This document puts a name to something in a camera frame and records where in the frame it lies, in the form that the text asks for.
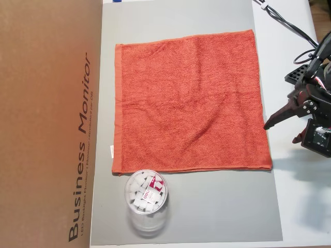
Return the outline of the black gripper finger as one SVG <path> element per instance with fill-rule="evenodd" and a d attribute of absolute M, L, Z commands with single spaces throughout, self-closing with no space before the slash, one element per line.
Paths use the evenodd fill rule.
<path fill-rule="evenodd" d="M 299 105 L 296 101 L 289 101 L 284 107 L 270 116 L 263 128 L 270 129 L 274 125 L 295 116 L 298 109 Z"/>
<path fill-rule="evenodd" d="M 310 131 L 309 125 L 307 125 L 304 130 L 294 137 L 292 140 L 293 144 L 301 143 L 301 145 L 310 145 Z"/>

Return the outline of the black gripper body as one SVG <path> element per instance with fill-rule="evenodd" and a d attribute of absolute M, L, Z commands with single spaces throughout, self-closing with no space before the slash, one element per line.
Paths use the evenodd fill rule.
<path fill-rule="evenodd" d="M 314 97 L 317 87 L 307 84 L 299 90 L 293 90 L 288 94 L 287 118 L 297 116 L 299 118 L 311 114 L 314 119 L 321 118 L 319 102 Z"/>

